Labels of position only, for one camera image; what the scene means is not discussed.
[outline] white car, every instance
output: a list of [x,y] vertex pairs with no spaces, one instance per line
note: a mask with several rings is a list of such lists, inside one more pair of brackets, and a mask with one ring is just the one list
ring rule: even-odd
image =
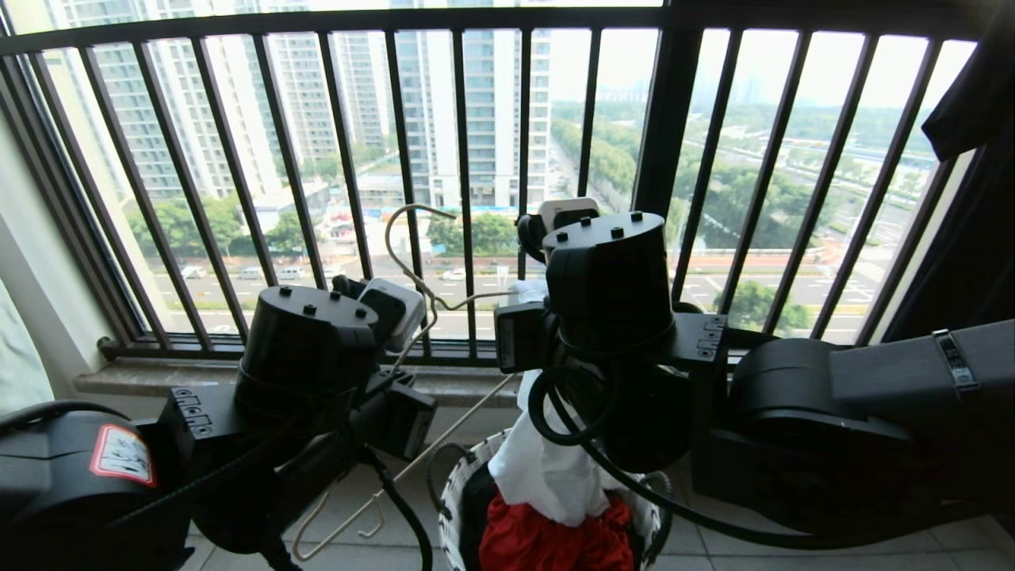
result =
[[279,279],[301,279],[303,276],[303,268],[297,266],[283,267],[278,270]]
[[465,279],[465,269],[461,267],[456,267],[455,269],[449,269],[448,271],[441,274],[441,279],[446,279],[449,281],[461,281]]
[[180,270],[180,275],[184,276],[184,279],[198,279],[208,275],[208,272],[201,266],[189,265]]
[[245,267],[240,272],[240,279],[262,279],[263,277],[264,274],[261,272],[261,268],[256,265]]

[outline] window sill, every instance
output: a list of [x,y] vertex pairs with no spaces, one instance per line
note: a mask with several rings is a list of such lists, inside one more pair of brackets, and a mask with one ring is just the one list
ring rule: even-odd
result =
[[[490,391],[503,375],[492,368],[406,367],[416,374],[413,388],[432,397],[438,407],[470,408]],[[234,383],[234,364],[187,363],[171,360],[118,359],[96,373],[74,380],[78,392],[165,398],[173,387]],[[515,409],[521,377],[513,379],[483,406]]]

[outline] balcony railing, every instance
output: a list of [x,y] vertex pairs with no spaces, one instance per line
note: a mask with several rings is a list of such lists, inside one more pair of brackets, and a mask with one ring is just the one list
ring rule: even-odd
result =
[[[582,28],[591,30],[588,80],[585,88],[584,123],[578,163],[577,195],[584,196],[590,179],[590,155],[593,143],[593,119],[596,110],[597,73],[599,70],[602,35],[604,29],[646,28],[659,31],[655,56],[655,72],[649,90],[646,127],[637,160],[637,174],[631,196],[632,208],[666,215],[671,200],[674,177],[678,167],[677,157],[683,144],[684,128],[688,120],[695,71],[698,65],[702,33],[707,28],[729,29],[725,61],[719,74],[717,94],[712,109],[707,133],[703,141],[696,184],[689,200],[679,256],[673,279],[673,297],[678,300],[684,290],[685,278],[691,264],[694,240],[702,219],[702,210],[708,196],[709,180],[723,120],[730,100],[731,87],[737,67],[741,41],[745,29],[776,28],[797,30],[798,39],[786,76],[782,97],[766,147],[761,154],[760,167],[754,183],[753,195],[747,208],[746,219],[738,230],[738,245],[717,310],[731,309],[738,282],[748,258],[752,237],[757,229],[762,205],[776,168],[781,145],[786,134],[791,112],[801,80],[804,63],[813,34],[817,31],[851,31],[864,34],[852,81],[838,120],[820,166],[813,193],[810,196],[803,221],[782,272],[774,301],[771,303],[762,329],[772,333],[783,315],[790,291],[804,260],[812,232],[816,228],[832,177],[843,148],[848,144],[851,126],[856,116],[868,72],[874,59],[879,39],[886,34],[904,34],[926,38],[927,49],[916,74],[916,81],[902,109],[877,180],[870,189],[863,211],[856,221],[852,238],[845,246],[839,267],[810,333],[820,339],[847,289],[848,280],[858,262],[875,223],[875,216],[885,200],[889,183],[903,154],[903,149],[921,109],[931,73],[947,40],[971,40],[985,21],[988,6],[960,5],[950,2],[804,2],[779,0],[766,3],[731,1],[674,2],[658,8],[468,8],[430,10],[379,10],[358,12],[289,12],[272,14],[244,14],[171,20],[119,23],[92,27],[61,29],[31,34],[10,34],[0,38],[2,76],[0,100],[15,137],[29,162],[40,188],[57,217],[64,237],[81,263],[92,293],[99,301],[114,325],[115,340],[103,342],[107,356],[181,357],[203,359],[236,359],[247,339],[248,324],[245,308],[236,295],[223,263],[222,252],[209,224],[191,166],[185,157],[183,141],[178,136],[175,122],[186,121],[174,117],[165,90],[160,84],[151,43],[162,40],[184,40],[190,43],[200,73],[201,88],[210,105],[214,130],[221,143],[223,158],[235,186],[235,193],[243,218],[250,231],[253,249],[268,285],[278,282],[272,253],[266,242],[256,211],[248,175],[233,138],[230,119],[225,112],[220,82],[215,65],[209,55],[208,42],[226,35],[243,35],[253,42],[256,68],[263,81],[270,111],[271,125],[277,135],[278,150],[282,158],[284,176],[291,190],[292,200],[306,244],[307,257],[318,288],[328,288],[329,275],[318,249],[314,223],[302,188],[297,156],[293,149],[290,125],[283,108],[280,75],[270,56],[267,39],[272,34],[313,32],[316,34],[323,60],[325,83],[334,121],[337,147],[341,157],[341,170],[358,252],[362,276],[374,276],[369,243],[364,222],[364,207],[360,200],[352,144],[343,113],[343,99],[339,77],[336,74],[335,55],[330,41],[333,32],[355,30],[381,31],[386,44],[387,65],[394,108],[395,132],[400,161],[402,198],[405,203],[415,202],[413,171],[406,134],[406,117],[403,108],[402,81],[399,57],[396,51],[396,32],[405,30],[447,30],[452,38],[455,116],[457,117],[458,177],[461,192],[463,220],[465,290],[467,295],[476,293],[476,269],[472,232],[473,209],[470,207],[469,137],[466,126],[466,72],[464,69],[463,34],[467,29],[511,29],[521,33],[520,117],[518,153],[518,213],[526,211],[529,181],[529,142],[532,83],[533,31],[544,28]],[[199,313],[194,292],[190,292],[186,276],[178,265],[166,231],[155,211],[152,198],[132,154],[122,119],[114,108],[113,95],[104,77],[97,50],[111,45],[127,44],[132,47],[140,69],[145,90],[165,142],[173,170],[182,188],[183,197],[198,229],[199,240],[217,278],[225,306],[235,325],[235,336],[209,333]],[[180,334],[168,330],[156,311],[152,296],[157,292],[146,290],[140,270],[132,261],[130,248],[118,232],[117,224],[103,198],[99,183],[92,173],[93,164],[86,158],[72,126],[71,118],[62,102],[54,71],[46,55],[52,51],[73,50],[80,56],[87,77],[87,85],[95,97],[100,117],[93,118],[112,138],[116,159],[123,167],[133,199],[150,231],[154,248],[172,283],[175,296],[193,333]],[[955,161],[941,164],[935,171],[913,216],[909,231],[903,236],[896,251],[895,261],[887,272],[881,291],[874,301],[867,319],[857,337],[858,344],[868,343],[873,329],[884,315],[889,300],[901,279],[906,262],[912,257],[931,214],[955,168]],[[409,252],[411,265],[417,275],[423,275],[418,220],[408,215]],[[526,276],[526,258],[518,255],[517,275]],[[410,359],[410,363],[489,364],[492,362],[493,345],[477,339],[477,308],[468,306],[467,341],[426,339]]]

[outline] warning label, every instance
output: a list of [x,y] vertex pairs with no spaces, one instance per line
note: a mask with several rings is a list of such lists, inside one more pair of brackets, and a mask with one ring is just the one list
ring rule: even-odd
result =
[[89,468],[95,476],[123,478],[155,487],[148,447],[136,434],[117,425],[104,425],[99,429]]

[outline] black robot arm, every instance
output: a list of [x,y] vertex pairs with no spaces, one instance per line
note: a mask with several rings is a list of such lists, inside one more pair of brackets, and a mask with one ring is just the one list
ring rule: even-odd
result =
[[[1015,507],[1015,323],[862,349],[730,329],[671,310],[662,228],[628,212],[548,232],[549,296],[495,312],[501,369],[543,370],[529,411],[544,437],[675,515],[790,549]],[[747,352],[732,378],[731,352]],[[569,434],[545,421],[547,397]],[[718,521],[624,475],[688,452],[698,493],[805,534]]]

